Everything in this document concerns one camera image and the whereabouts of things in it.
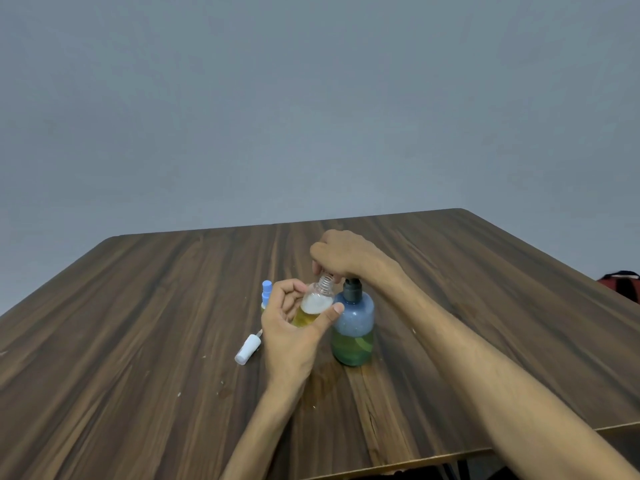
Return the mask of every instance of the gray wall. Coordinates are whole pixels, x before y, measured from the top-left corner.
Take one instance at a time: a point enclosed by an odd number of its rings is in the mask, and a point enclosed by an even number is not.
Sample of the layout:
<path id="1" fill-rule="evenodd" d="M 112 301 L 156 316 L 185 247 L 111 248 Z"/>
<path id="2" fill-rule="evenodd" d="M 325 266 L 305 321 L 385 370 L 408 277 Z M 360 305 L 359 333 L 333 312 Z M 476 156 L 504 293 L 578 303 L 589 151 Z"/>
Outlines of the gray wall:
<path id="1" fill-rule="evenodd" d="M 0 312 L 111 235 L 465 207 L 640 270 L 640 0 L 1 0 Z"/>

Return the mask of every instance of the forearm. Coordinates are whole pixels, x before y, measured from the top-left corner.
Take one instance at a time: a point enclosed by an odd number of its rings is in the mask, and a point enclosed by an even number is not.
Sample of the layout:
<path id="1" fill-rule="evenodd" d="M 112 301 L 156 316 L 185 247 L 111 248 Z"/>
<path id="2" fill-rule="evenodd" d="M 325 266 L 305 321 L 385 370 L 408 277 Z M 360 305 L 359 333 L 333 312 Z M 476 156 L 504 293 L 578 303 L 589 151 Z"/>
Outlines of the forearm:
<path id="1" fill-rule="evenodd" d="M 297 391 L 267 387 L 220 480 L 259 480 L 297 402 Z"/>
<path id="2" fill-rule="evenodd" d="M 399 309 L 495 450 L 526 480 L 640 479 L 551 391 L 437 305 L 395 263 L 363 276 Z"/>

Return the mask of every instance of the green liquid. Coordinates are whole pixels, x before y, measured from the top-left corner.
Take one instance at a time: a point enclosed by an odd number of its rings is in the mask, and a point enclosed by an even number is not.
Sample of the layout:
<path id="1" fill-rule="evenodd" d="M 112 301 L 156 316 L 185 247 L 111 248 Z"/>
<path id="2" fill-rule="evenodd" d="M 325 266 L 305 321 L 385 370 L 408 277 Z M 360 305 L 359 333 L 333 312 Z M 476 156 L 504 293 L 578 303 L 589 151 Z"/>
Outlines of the green liquid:
<path id="1" fill-rule="evenodd" d="M 347 337 L 332 328 L 331 350 L 333 356 L 345 365 L 362 365 L 371 357 L 373 330 L 362 337 Z"/>

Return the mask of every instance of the wooden table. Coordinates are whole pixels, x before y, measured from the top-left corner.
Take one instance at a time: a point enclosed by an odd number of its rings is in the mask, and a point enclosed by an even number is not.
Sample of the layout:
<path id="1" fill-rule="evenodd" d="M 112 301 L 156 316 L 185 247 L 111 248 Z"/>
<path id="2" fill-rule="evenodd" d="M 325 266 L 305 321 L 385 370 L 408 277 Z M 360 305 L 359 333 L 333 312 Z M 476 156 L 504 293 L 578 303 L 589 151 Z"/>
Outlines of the wooden table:
<path id="1" fill-rule="evenodd" d="M 465 210 L 123 235 L 0 318 L 0 480 L 217 478 L 265 386 L 260 351 L 234 362 L 260 329 L 260 283 L 312 281 L 308 248 L 329 228 L 375 242 L 593 428 L 640 422 L 640 306 Z M 322 344 L 269 478 L 489 448 L 373 298 L 372 362 L 345 368 Z"/>

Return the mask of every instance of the white cap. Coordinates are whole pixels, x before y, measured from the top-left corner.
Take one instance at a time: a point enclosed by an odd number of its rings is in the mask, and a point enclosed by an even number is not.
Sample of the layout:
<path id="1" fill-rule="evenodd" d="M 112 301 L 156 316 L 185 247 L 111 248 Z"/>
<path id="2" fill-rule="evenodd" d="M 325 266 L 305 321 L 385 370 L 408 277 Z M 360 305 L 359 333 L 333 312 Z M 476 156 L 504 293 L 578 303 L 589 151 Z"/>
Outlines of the white cap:
<path id="1" fill-rule="evenodd" d="M 249 337 L 244 341 L 244 345 L 240 349 L 240 352 L 236 354 L 236 362 L 240 365 L 244 365 L 249 357 L 256 351 L 262 341 L 260 337 L 257 335 L 249 335 Z"/>

